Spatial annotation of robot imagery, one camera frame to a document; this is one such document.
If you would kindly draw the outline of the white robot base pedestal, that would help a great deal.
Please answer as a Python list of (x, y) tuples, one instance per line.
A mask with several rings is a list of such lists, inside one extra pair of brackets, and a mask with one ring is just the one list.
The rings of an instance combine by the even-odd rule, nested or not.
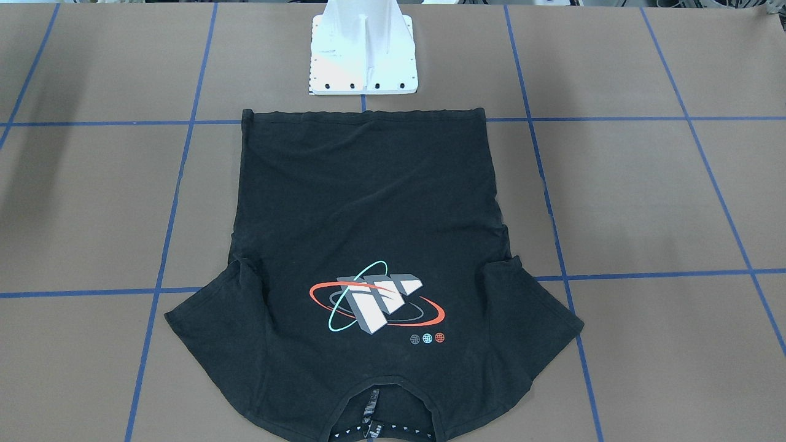
[(311, 27), (312, 95), (409, 95), (419, 88), (413, 21), (396, 1), (328, 1)]

